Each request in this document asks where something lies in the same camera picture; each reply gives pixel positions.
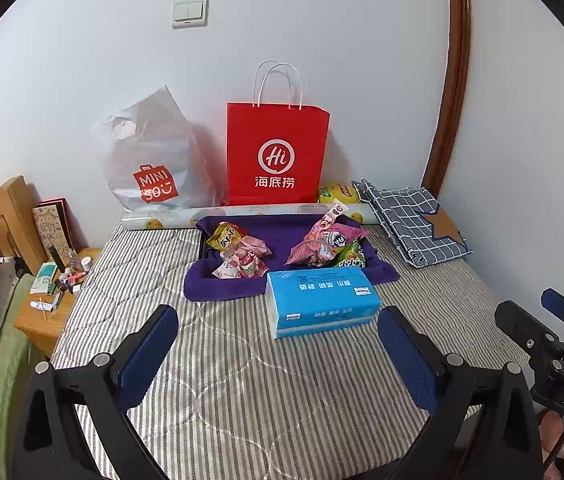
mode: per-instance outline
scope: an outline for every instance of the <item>white plastic bag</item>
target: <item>white plastic bag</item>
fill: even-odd
[[[127,212],[216,205],[206,161],[166,86],[91,131],[108,188]]]

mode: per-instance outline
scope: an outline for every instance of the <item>purple cloth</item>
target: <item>purple cloth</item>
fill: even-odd
[[[291,248],[300,243],[321,215],[255,215],[255,216],[206,216],[198,222],[198,229],[210,236],[220,222],[231,222],[246,229],[249,235],[264,240],[273,255],[262,260],[269,270],[311,269],[309,266],[285,265]],[[359,227],[360,224],[347,216],[340,216],[337,223]],[[393,266],[377,256],[377,250],[364,238],[361,241],[366,257],[363,269],[373,284],[394,282],[400,275]],[[188,270],[184,279],[184,296],[191,301],[235,300],[264,294],[266,274],[262,278],[238,278],[221,280],[212,272],[222,264],[220,252],[204,244],[201,257]]]

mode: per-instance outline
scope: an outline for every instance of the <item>green blanket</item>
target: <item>green blanket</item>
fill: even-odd
[[[14,328],[13,321],[33,283],[25,274],[13,293],[0,332],[0,480],[7,480],[11,469],[13,443],[33,368],[46,360],[43,353]]]

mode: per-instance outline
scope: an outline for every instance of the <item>wall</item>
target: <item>wall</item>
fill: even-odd
[[[555,330],[564,295],[564,28],[540,0],[472,0],[466,100],[441,202],[501,300]]]
[[[0,184],[24,174],[67,197],[92,246],[121,207],[89,126],[167,84],[224,179],[228,101],[250,101],[265,59],[295,64],[331,113],[323,180],[418,184],[440,106],[448,0],[210,0],[172,30],[173,0],[18,0],[0,20]],[[286,100],[286,83],[266,95]]]

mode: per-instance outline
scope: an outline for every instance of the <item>blue gripper pad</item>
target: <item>blue gripper pad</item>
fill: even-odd
[[[557,316],[564,322],[564,296],[555,292],[552,288],[547,288],[540,298],[542,306]]]
[[[415,405],[433,415],[438,408],[436,377],[388,308],[380,311],[377,335]]]
[[[178,314],[166,308],[137,346],[118,375],[118,408],[126,412],[146,395],[151,382],[178,335]]]

